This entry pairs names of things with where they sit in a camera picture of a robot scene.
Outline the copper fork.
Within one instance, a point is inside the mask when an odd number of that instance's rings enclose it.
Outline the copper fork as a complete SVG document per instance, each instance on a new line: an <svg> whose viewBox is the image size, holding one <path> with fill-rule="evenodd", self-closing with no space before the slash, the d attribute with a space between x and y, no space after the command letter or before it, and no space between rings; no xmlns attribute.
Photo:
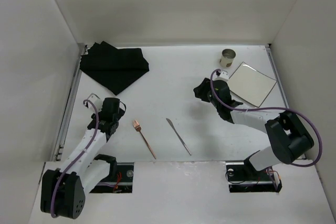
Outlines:
<svg viewBox="0 0 336 224"><path fill-rule="evenodd" d="M134 129L135 129L137 132L140 133L142 139L144 140L146 146L148 147L148 149L149 149L149 151L151 152L151 154L152 154L152 156L154 157L154 159L156 159L156 155L155 155L153 149L151 148L151 146L149 145L147 139L145 138L145 136L144 136L143 133L142 133L141 125L138 123L137 120L133 120L133 121L132 121L132 124L133 124Z"/></svg>

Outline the white cup with brown band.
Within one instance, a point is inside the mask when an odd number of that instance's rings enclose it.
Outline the white cup with brown band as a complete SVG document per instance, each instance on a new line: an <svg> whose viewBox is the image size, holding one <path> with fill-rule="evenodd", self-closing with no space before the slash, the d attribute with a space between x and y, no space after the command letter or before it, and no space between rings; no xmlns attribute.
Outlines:
<svg viewBox="0 0 336 224"><path fill-rule="evenodd" d="M220 58L220 65L222 67L230 67L236 57L236 52L232 49L224 49Z"/></svg>

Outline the silver table knife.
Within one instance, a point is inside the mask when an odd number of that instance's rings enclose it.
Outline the silver table knife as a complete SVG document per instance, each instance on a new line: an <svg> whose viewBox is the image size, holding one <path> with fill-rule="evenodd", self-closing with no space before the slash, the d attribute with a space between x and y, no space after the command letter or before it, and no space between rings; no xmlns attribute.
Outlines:
<svg viewBox="0 0 336 224"><path fill-rule="evenodd" d="M173 129L173 131L175 132L176 136L178 137L178 139L180 140L180 142L182 143L182 145L184 146L184 148L186 149L186 151L188 152L188 154L191 156L192 153L190 151L190 149L187 147L186 143L184 142L184 140L181 138L181 136L178 134L173 122L169 119L166 118L168 124L170 125L170 127Z"/></svg>

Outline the white square plate black rim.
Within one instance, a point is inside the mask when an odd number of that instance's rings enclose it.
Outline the white square plate black rim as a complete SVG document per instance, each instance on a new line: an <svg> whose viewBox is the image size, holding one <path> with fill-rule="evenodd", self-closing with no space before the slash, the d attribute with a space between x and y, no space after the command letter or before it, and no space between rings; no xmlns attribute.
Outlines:
<svg viewBox="0 0 336 224"><path fill-rule="evenodd" d="M232 93L259 108L277 81L242 62L227 83Z"/></svg>

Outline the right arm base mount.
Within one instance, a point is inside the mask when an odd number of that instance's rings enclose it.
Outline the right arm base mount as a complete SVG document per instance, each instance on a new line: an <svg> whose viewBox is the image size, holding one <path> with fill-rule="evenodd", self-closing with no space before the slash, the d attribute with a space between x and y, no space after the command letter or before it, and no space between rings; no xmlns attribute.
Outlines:
<svg viewBox="0 0 336 224"><path fill-rule="evenodd" d="M256 171L244 162L227 162L225 165L230 193L279 193L282 190L281 177L273 167Z"/></svg>

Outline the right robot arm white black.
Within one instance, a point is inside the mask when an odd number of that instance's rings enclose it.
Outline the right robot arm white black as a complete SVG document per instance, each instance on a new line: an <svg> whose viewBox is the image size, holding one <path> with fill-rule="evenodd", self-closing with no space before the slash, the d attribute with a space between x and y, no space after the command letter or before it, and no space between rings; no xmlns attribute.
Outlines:
<svg viewBox="0 0 336 224"><path fill-rule="evenodd" d="M196 98L211 103L218 115L231 124L244 125L265 133L270 146L256 151L244 159L243 171L256 176L274 165L292 165L314 146L314 140L297 114L285 109L280 113L255 110L232 99L226 81L205 78L193 89Z"/></svg>

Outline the black cloth placemat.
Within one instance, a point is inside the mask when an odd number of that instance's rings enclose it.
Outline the black cloth placemat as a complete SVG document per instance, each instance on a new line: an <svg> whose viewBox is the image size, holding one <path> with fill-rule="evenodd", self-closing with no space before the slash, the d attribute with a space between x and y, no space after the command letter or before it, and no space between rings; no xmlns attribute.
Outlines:
<svg viewBox="0 0 336 224"><path fill-rule="evenodd" d="M94 43L88 53L81 56L80 70L114 95L150 71L142 49L118 49L105 41Z"/></svg>

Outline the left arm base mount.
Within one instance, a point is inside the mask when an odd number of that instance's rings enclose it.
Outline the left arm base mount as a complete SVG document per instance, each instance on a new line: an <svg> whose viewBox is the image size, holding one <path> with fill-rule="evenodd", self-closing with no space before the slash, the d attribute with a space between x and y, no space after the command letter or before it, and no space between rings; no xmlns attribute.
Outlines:
<svg viewBox="0 0 336 224"><path fill-rule="evenodd" d="M104 178L91 194L130 194L133 189L134 163L118 163L116 172Z"/></svg>

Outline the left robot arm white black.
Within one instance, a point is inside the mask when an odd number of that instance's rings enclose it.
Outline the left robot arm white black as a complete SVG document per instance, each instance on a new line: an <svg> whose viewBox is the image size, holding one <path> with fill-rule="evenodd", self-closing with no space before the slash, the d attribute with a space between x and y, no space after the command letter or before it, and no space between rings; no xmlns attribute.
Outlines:
<svg viewBox="0 0 336 224"><path fill-rule="evenodd" d="M100 154L116 132L126 109L118 98L100 100L92 94L83 101L93 110L82 140L70 156L56 169L42 177L40 210L52 218L77 219L83 211L86 196L104 179L120 178L117 160Z"/></svg>

